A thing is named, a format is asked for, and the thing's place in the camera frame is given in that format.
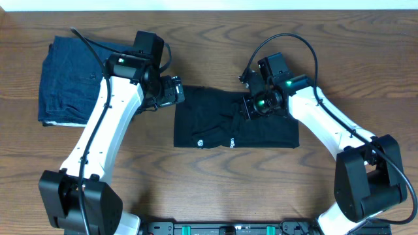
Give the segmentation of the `black t-shirt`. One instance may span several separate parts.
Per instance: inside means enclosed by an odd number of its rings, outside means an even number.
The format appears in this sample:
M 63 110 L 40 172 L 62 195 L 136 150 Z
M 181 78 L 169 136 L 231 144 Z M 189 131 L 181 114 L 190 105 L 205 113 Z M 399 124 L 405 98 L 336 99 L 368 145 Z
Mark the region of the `black t-shirt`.
M 176 105 L 173 145 L 177 148 L 297 148 L 298 121 L 277 115 L 246 121 L 244 94 L 211 87 L 184 87 Z

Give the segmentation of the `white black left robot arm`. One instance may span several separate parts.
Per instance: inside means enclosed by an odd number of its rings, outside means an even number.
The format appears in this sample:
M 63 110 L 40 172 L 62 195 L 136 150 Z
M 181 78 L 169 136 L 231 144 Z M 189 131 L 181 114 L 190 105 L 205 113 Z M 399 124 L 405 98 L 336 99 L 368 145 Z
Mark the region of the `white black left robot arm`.
M 138 31 L 133 49 L 116 51 L 99 66 L 99 96 L 82 135 L 58 171 L 46 170 L 39 191 L 52 227 L 65 234 L 140 234 L 140 217 L 123 209 L 111 188 L 115 160 L 136 114 L 184 102 L 178 76 L 163 76 L 170 47 L 155 33 Z

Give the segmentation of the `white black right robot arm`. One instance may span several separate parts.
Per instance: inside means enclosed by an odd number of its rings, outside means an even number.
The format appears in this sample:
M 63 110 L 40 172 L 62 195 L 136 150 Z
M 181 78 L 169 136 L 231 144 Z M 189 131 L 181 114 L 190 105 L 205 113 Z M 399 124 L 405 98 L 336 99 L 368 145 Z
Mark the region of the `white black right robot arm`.
M 250 94 L 242 111 L 247 120 L 278 114 L 300 121 L 336 161 L 334 204 L 316 220 L 320 234 L 351 234 L 367 223 L 390 225 L 381 212 L 413 195 L 398 142 L 377 137 L 350 120 L 306 75 L 295 76 L 281 53 L 245 68 L 239 76 Z

